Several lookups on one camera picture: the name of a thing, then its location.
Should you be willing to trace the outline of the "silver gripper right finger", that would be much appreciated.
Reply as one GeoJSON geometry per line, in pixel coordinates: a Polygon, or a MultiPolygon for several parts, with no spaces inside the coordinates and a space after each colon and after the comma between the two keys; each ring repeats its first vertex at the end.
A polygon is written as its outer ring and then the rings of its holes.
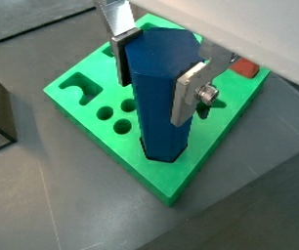
{"type": "Polygon", "coordinates": [[[178,78],[171,123],[180,127],[196,111],[198,103],[211,105],[219,95],[212,80],[239,60],[239,55],[219,44],[204,40],[200,47],[199,61],[178,78]]]}

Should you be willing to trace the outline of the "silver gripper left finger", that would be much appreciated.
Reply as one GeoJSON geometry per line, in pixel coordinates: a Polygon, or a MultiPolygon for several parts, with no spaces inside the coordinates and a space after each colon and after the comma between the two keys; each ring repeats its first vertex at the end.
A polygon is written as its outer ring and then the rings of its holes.
{"type": "Polygon", "coordinates": [[[110,36],[111,51],[118,66],[119,83],[131,84],[131,71],[126,53],[127,44],[139,37],[143,30],[136,27],[128,0],[94,0],[110,36]]]}

